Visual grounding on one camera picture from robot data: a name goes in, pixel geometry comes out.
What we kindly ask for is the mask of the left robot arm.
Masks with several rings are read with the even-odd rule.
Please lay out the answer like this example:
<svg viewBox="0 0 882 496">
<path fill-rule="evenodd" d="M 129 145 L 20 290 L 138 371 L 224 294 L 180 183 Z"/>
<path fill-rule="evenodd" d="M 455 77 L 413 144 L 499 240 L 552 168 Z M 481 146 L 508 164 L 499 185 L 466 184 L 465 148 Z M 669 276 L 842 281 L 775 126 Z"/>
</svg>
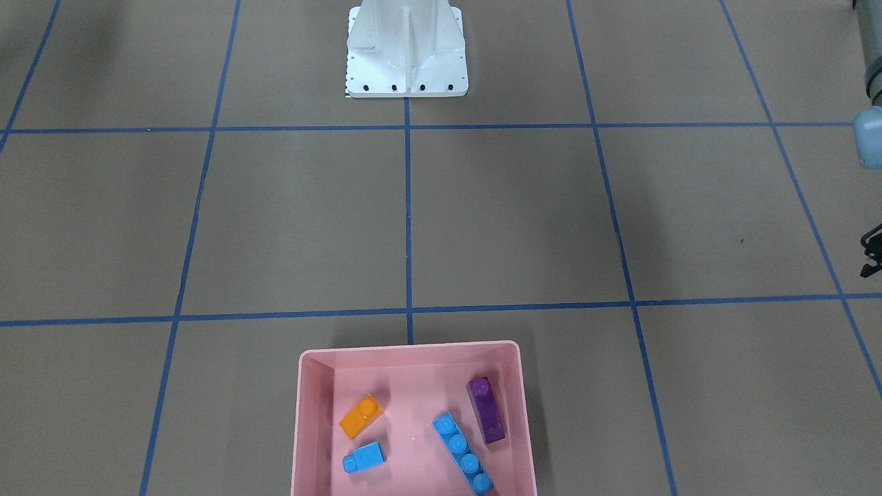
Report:
<svg viewBox="0 0 882 496">
<path fill-rule="evenodd" d="M 864 169 L 881 169 L 881 2 L 853 1 L 864 60 L 864 91 L 870 107 L 852 120 L 858 161 Z"/>
</svg>

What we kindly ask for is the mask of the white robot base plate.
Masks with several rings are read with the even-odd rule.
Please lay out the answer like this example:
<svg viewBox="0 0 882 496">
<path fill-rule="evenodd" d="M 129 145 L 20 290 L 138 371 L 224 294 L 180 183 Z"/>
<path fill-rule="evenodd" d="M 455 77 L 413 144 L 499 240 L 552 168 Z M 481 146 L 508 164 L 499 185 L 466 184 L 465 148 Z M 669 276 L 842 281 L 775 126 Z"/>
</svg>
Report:
<svg viewBox="0 0 882 496">
<path fill-rule="evenodd" d="M 469 93 L 461 9 L 447 1 L 362 1 L 347 20 L 346 97 Z"/>
</svg>

